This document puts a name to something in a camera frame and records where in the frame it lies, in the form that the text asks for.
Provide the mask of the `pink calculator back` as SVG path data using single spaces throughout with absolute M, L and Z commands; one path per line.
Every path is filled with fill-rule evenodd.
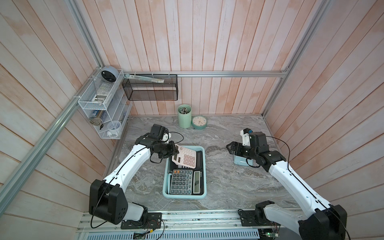
M 176 150 L 179 152 L 171 160 L 178 166 L 195 169 L 197 164 L 197 152 L 176 144 Z

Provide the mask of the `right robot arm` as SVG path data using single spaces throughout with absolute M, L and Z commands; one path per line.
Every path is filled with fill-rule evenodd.
M 290 166 L 289 158 L 279 151 L 271 151 L 268 136 L 251 129 L 242 130 L 241 136 L 242 142 L 231 142 L 226 146 L 229 154 L 252 161 L 252 168 L 262 167 L 280 182 L 303 211 L 296 214 L 273 201 L 264 201 L 256 204 L 251 223 L 258 226 L 275 223 L 295 232 L 303 240 L 351 239 L 346 210 L 331 204 L 310 187 Z

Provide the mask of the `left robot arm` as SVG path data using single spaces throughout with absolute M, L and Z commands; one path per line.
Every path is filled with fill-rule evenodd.
M 156 124 L 149 133 L 140 136 L 114 171 L 102 181 L 94 180 L 91 184 L 89 214 L 115 225 L 127 221 L 135 222 L 138 226 L 145 225 L 148 209 L 140 204 L 129 203 L 125 191 L 140 167 L 153 154 L 158 154 L 163 160 L 179 153 L 170 138 L 169 130 Z

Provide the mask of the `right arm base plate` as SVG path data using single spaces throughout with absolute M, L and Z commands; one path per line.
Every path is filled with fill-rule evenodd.
M 245 211 L 242 209 L 238 210 L 238 215 L 241 220 L 242 227 L 257 227 L 257 226 L 272 226 L 279 227 L 280 224 L 271 222 L 269 220 L 259 218 L 254 210 Z

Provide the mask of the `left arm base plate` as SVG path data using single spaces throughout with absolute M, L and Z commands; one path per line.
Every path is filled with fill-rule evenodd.
M 122 230 L 156 230 L 162 227 L 162 213 L 146 213 L 136 222 L 131 220 L 122 221 Z

